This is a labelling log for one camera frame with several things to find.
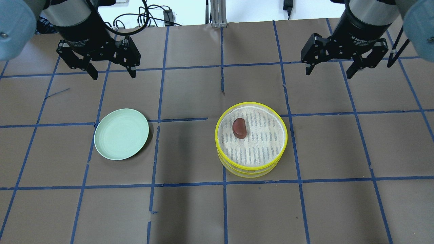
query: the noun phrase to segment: white wall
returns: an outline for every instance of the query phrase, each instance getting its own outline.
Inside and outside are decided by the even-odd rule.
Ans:
[[[173,9],[175,22],[181,25],[205,24],[205,0],[148,0],[148,5],[167,5]],[[104,21],[112,23],[114,18],[123,13],[138,13],[141,0],[130,0],[128,4],[116,4],[100,7],[99,13]],[[226,18],[228,22],[255,22],[268,20],[286,20],[288,15],[282,10],[283,0],[226,0]],[[340,17],[345,7],[329,0],[294,0],[292,20],[336,18]],[[155,18],[163,19],[163,10],[150,11]],[[136,16],[119,18],[127,28],[137,26]]]

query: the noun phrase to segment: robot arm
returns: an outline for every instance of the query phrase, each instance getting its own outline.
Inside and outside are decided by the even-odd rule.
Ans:
[[[312,34],[301,51],[306,75],[318,63],[331,59],[354,60],[346,71],[348,78],[360,69],[375,68],[388,51],[386,40],[380,37],[400,12],[404,19],[404,31],[419,56],[434,62],[434,0],[341,2],[345,2],[345,11],[333,34],[328,38]]]
[[[71,69],[84,70],[97,79],[98,72],[90,61],[110,60],[124,66],[135,78],[135,68],[140,65],[141,55],[132,38],[113,39],[90,0],[0,0],[0,9],[15,13],[0,19],[0,28],[8,28],[0,30],[0,48],[5,50],[1,52],[0,60],[14,58],[21,52],[35,31],[35,17],[43,10],[64,38],[59,42],[57,53]]]

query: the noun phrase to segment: white mesh cloth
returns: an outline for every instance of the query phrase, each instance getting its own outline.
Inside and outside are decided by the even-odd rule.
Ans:
[[[247,136],[233,135],[232,124],[237,118],[246,122]],[[274,160],[285,143],[285,130],[276,115],[259,105],[241,105],[225,115],[218,128],[219,145],[233,162],[258,167]]]

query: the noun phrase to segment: black cable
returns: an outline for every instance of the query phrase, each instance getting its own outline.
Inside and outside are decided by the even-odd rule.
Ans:
[[[125,15],[136,15],[138,17],[143,16],[143,14],[139,15],[137,13],[124,13],[124,14],[121,14],[118,17],[116,17],[114,21],[116,21],[119,17],[125,16]],[[159,18],[149,17],[149,19],[160,20],[160,21],[164,21],[166,23],[171,23],[171,24],[174,24],[174,25],[177,25],[177,26],[182,26],[181,24],[178,24],[178,23],[175,23],[175,22],[172,22],[172,21],[168,21],[168,20],[162,20],[162,19],[159,19]]]
[[[141,32],[142,30],[144,30],[144,29],[146,28],[146,26],[148,25],[148,22],[149,22],[149,9],[148,9],[148,4],[146,3],[146,0],[142,0],[142,2],[143,2],[143,5],[144,5],[144,7],[145,7],[145,12],[146,12],[146,22],[145,22],[145,24],[144,24],[142,27],[140,27],[140,28],[137,29],[137,30],[134,30],[134,31],[128,32],[128,33],[122,33],[122,32],[119,32],[119,31],[112,30],[112,29],[111,29],[110,27],[108,27],[105,23],[103,23],[104,26],[105,26],[105,28],[106,28],[108,31],[110,31],[111,33],[116,34],[116,35],[119,35],[119,36],[131,36],[131,35],[137,34],[137,33]],[[97,9],[93,6],[92,2],[91,2],[90,0],[86,0],[86,3],[89,5],[91,11],[94,12],[95,14],[97,14],[97,15],[100,17],[101,22],[104,22],[104,21],[102,20],[101,16],[99,15]]]
[[[155,21],[155,18],[154,18],[154,16],[152,16],[152,14],[151,14],[151,13],[149,13],[149,16],[151,16],[150,18],[154,20],[154,24],[155,24],[155,27],[158,27],[158,25],[157,25],[157,22]]]
[[[402,33],[404,29],[401,27],[401,30],[399,31],[398,36],[396,37],[395,43],[393,44],[392,50],[396,50],[396,47],[398,46],[398,42],[401,39]],[[389,54],[389,59],[387,60],[387,67],[390,68],[392,65],[396,62],[396,60],[399,58],[401,53],[404,51],[404,49],[407,47],[407,45],[410,43],[410,40],[407,39],[404,44],[401,46],[401,48],[398,50],[398,52],[393,56],[392,51]]]
[[[154,20],[161,20],[161,21],[164,21],[165,23],[171,23],[171,24],[174,24],[174,25],[177,25],[177,26],[182,26],[182,25],[180,25],[180,24],[178,24],[178,23],[175,23],[175,22],[172,22],[172,21],[168,21],[168,20],[162,20],[162,19],[157,19],[157,18],[153,18],[153,17],[149,17],[150,19],[154,19]]]
[[[120,21],[120,20],[117,20],[117,21],[116,21],[116,28],[118,28],[118,29],[119,29],[119,26],[118,26],[118,22],[121,22],[121,23],[122,23],[122,25],[124,26],[124,29],[126,29],[126,28],[125,28],[125,25],[124,25],[124,23],[123,23],[122,21]]]
[[[166,5],[159,6],[159,5],[156,5],[156,4],[152,4],[152,5],[149,5],[149,6],[148,6],[148,9],[161,8],[161,9],[163,10],[163,12],[167,15],[167,19],[170,20],[169,13],[165,12],[166,10],[165,10],[163,7],[168,7],[168,6],[166,6]]]

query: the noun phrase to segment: plate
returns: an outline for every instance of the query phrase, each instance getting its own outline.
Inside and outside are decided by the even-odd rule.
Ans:
[[[148,135],[149,125],[143,114],[134,109],[119,109],[98,124],[95,147],[104,158],[122,160],[140,151]]]

